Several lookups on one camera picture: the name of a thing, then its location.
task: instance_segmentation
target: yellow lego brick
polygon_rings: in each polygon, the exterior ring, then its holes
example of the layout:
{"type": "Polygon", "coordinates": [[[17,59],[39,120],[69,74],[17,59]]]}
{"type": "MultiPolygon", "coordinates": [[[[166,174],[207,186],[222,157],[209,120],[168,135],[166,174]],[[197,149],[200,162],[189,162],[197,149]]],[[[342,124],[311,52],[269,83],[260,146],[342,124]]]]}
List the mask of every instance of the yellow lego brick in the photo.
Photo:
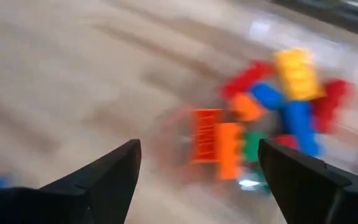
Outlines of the yellow lego brick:
{"type": "Polygon", "coordinates": [[[313,100],[324,96],[306,49],[283,50],[275,61],[285,93],[290,100],[313,100]]]}

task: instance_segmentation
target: wooden floor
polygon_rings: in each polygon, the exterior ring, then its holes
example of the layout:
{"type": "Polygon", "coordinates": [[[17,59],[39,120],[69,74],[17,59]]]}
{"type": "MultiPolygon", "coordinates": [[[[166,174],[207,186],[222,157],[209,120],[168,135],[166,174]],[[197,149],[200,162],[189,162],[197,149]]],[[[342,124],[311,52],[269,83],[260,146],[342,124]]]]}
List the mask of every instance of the wooden floor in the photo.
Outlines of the wooden floor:
{"type": "MultiPolygon", "coordinates": [[[[279,223],[272,221],[282,218],[272,199],[245,217],[200,186],[173,188],[155,175],[149,153],[173,108],[206,103],[211,89],[251,58],[269,60],[274,50],[296,44],[286,37],[289,44],[279,44],[264,27],[298,38],[319,23],[299,16],[307,29],[267,25],[277,20],[261,7],[293,16],[265,4],[0,0],[0,172],[17,185],[40,187],[141,138],[145,159],[127,223],[279,223]]],[[[343,33],[329,35],[358,49],[358,37],[343,33]]],[[[317,36],[305,38],[322,47],[317,36]]],[[[317,50],[324,52],[322,67],[354,80],[348,71],[358,67],[343,66],[358,60],[348,55],[349,45],[324,44],[327,50],[317,50]]]]}

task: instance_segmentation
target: red lego brick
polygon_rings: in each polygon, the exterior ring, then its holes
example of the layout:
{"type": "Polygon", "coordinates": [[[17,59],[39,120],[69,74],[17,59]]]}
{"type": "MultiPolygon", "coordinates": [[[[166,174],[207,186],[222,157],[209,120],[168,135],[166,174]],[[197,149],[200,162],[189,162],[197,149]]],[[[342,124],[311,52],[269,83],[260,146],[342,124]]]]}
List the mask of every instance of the red lego brick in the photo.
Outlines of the red lego brick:
{"type": "Polygon", "coordinates": [[[243,70],[236,77],[231,78],[226,85],[221,88],[222,97],[230,100],[237,93],[248,91],[258,80],[261,80],[273,73],[273,67],[267,62],[255,60],[250,68],[243,70]]]}
{"type": "Polygon", "coordinates": [[[295,139],[295,136],[292,134],[282,134],[275,138],[273,141],[277,144],[281,144],[283,146],[289,147],[291,149],[299,150],[298,143],[295,139]]]}
{"type": "Polygon", "coordinates": [[[333,79],[324,85],[326,96],[312,101],[314,127],[318,132],[331,133],[336,110],[344,98],[351,94],[352,85],[344,80],[333,79]]]}

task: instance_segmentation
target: orange toy piece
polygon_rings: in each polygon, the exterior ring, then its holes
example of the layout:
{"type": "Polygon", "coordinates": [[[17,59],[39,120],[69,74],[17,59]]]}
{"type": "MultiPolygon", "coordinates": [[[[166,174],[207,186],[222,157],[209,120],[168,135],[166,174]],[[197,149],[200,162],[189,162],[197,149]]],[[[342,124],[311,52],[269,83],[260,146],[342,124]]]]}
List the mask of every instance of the orange toy piece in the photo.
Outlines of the orange toy piece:
{"type": "Polygon", "coordinates": [[[219,158],[218,179],[235,179],[240,174],[243,128],[237,123],[217,124],[217,152],[219,158]]]}
{"type": "Polygon", "coordinates": [[[255,121],[265,114],[265,110],[249,93],[238,93],[231,101],[231,108],[240,115],[241,121],[255,121]]]}
{"type": "Polygon", "coordinates": [[[195,148],[194,163],[217,162],[216,124],[221,121],[220,109],[195,110],[195,148]]]}

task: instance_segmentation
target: pile of toy blocks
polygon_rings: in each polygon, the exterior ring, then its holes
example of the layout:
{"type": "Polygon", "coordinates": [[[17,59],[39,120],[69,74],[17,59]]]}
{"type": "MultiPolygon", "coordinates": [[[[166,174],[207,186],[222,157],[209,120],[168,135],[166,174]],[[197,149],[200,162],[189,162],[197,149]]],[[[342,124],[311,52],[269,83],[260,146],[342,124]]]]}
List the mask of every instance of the pile of toy blocks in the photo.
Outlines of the pile of toy blocks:
{"type": "Polygon", "coordinates": [[[224,123],[223,109],[195,111],[195,135],[192,163],[217,163],[218,179],[236,179],[241,164],[258,163],[259,140],[270,138],[278,144],[311,156],[323,153],[316,133],[333,132],[336,110],[349,94],[351,85],[333,79],[319,83],[311,55],[305,49],[275,53],[275,66],[254,61],[250,68],[231,78],[221,88],[221,96],[238,122],[224,123]],[[266,80],[278,73],[285,94],[266,80]],[[279,113],[283,132],[265,136],[246,130],[268,113],[279,113]]]}

